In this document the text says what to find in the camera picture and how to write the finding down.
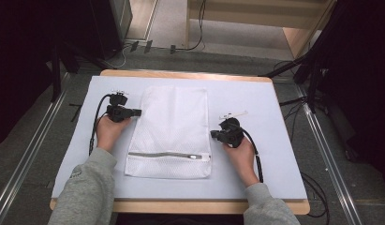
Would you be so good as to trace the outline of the wooden table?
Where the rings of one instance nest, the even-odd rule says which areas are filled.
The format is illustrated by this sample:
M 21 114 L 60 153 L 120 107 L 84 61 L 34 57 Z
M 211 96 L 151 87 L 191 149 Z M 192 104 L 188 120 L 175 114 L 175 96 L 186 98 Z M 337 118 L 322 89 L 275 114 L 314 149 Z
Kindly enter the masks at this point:
M 168 71 L 131 71 L 106 69 L 98 76 L 138 77 L 138 78 L 169 78 L 210 81 L 264 82 L 265 77 L 244 77 L 224 74 L 187 73 Z M 52 196 L 51 203 L 56 204 L 58 197 Z M 310 210 L 306 197 L 302 200 L 284 200 L 296 215 L 305 215 Z M 242 214 L 248 207 L 246 197 L 241 200 L 166 200 L 166 199 L 117 199 L 113 209 L 119 213 L 164 213 L 164 214 Z

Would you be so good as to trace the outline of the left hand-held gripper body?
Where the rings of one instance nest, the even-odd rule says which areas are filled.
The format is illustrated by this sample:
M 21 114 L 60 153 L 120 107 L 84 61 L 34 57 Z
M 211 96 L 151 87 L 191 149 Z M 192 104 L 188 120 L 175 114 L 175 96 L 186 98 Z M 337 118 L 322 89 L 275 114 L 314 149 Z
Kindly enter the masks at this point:
M 135 115 L 132 109 L 125 108 L 127 97 L 123 92 L 116 92 L 110 96 L 110 104 L 106 113 L 112 122 L 119 123 Z

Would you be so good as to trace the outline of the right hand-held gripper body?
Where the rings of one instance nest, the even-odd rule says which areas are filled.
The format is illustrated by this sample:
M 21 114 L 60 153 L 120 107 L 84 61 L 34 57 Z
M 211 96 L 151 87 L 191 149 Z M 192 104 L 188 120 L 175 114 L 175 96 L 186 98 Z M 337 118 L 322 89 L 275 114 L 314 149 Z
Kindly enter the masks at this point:
M 244 130 L 240 126 L 239 120 L 231 112 L 221 117 L 219 124 L 220 142 L 230 145 L 232 148 L 238 147 L 244 138 Z

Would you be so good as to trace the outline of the light wooden shelf unit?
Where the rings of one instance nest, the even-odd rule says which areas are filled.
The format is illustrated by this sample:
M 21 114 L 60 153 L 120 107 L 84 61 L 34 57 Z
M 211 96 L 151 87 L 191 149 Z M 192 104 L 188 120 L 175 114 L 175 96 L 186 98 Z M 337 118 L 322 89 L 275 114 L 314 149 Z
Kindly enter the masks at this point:
M 302 56 L 337 0 L 207 0 L 208 21 L 282 27 L 294 58 Z

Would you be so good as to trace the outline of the black cabinet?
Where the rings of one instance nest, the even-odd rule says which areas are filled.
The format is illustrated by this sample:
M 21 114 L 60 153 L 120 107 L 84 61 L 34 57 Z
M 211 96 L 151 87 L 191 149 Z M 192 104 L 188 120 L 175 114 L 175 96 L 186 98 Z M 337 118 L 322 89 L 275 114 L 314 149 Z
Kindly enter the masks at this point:
M 133 14 L 129 0 L 90 0 L 98 37 L 98 56 L 109 59 L 124 46 Z

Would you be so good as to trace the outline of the person's left hand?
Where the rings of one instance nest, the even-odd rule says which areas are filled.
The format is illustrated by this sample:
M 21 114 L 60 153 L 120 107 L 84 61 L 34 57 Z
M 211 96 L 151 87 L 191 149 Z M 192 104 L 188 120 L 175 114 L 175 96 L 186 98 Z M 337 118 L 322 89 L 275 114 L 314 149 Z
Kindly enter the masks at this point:
M 107 115 L 103 116 L 96 126 L 96 146 L 107 152 L 111 152 L 121 133 L 130 123 L 130 118 L 116 123 L 113 122 Z

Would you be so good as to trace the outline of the black metal stand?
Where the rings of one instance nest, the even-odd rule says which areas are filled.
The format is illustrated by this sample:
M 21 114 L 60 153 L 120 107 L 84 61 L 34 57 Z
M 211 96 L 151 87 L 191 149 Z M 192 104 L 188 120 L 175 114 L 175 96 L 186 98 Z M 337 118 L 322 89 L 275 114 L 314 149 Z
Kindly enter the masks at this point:
M 74 56 L 71 45 L 59 42 L 52 48 L 52 102 L 61 94 L 60 63 L 63 63 L 68 72 L 76 73 L 80 66 Z

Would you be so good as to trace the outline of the person's right hand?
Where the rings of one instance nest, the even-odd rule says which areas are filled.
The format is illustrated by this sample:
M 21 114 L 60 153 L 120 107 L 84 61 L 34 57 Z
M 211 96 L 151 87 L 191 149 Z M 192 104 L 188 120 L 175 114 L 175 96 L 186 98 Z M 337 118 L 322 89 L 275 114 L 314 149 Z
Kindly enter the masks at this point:
M 223 149 L 247 188 L 259 183 L 259 179 L 253 169 L 255 157 L 253 145 L 247 138 L 243 138 L 241 144 L 236 148 L 231 148 L 228 144 L 223 143 Z

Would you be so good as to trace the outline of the white table mat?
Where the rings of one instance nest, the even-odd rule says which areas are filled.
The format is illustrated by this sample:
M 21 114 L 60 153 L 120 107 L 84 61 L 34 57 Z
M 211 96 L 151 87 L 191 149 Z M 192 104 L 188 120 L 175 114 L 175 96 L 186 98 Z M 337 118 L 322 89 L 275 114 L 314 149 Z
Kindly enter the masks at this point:
M 302 200 L 304 184 L 289 141 L 274 85 L 264 82 L 210 81 L 169 78 L 95 76 L 83 102 L 79 121 L 67 149 L 52 191 L 58 197 L 72 170 L 88 158 L 89 142 L 96 108 L 112 90 L 128 94 L 128 108 L 140 106 L 143 91 L 149 86 L 174 85 L 202 87 L 208 92 L 209 128 L 217 129 L 219 117 L 235 113 L 259 151 L 263 182 L 275 198 Z M 130 125 L 113 149 L 117 158 L 113 177 L 117 199 L 166 200 L 241 200 L 244 185 L 234 171 L 220 142 L 210 140 L 213 153 L 212 173 L 205 179 L 174 180 L 125 175 L 126 154 L 134 131 Z

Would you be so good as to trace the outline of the metal floor rail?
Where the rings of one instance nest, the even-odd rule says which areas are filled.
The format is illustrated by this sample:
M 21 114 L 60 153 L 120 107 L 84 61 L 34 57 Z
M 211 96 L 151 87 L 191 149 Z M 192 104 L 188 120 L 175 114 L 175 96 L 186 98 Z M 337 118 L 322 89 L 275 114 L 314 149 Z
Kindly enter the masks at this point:
M 48 110 L 45 112 L 42 120 L 40 121 L 37 130 L 35 131 L 30 143 L 27 145 L 16 169 L 12 173 L 4 189 L 1 191 L 0 225 L 2 225 L 9 208 L 16 198 L 22 183 L 37 156 L 40 146 L 42 145 L 55 116 L 62 106 L 71 78 L 71 74 L 66 72 L 61 79 L 60 84 L 63 86 L 63 89 L 60 91 L 58 98 L 49 105 Z
M 316 115 L 307 104 L 304 105 L 304 113 L 318 144 L 319 151 L 327 169 L 327 174 L 330 176 L 337 199 L 341 204 L 348 224 L 363 225 L 363 221 L 360 218 L 355 202 L 348 190 L 341 172 L 339 171 L 338 165 L 333 157 L 331 148 L 327 143 Z

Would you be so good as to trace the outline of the black tripod stand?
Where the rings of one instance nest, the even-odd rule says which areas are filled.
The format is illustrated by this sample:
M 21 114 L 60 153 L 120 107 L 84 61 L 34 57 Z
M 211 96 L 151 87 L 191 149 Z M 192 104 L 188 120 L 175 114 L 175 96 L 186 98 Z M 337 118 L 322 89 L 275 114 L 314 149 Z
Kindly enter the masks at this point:
M 385 0 L 338 0 L 317 41 L 303 56 L 266 74 L 273 78 L 297 68 L 296 83 L 310 81 L 312 102 L 323 69 L 350 92 L 363 86 L 363 98 L 385 79 Z

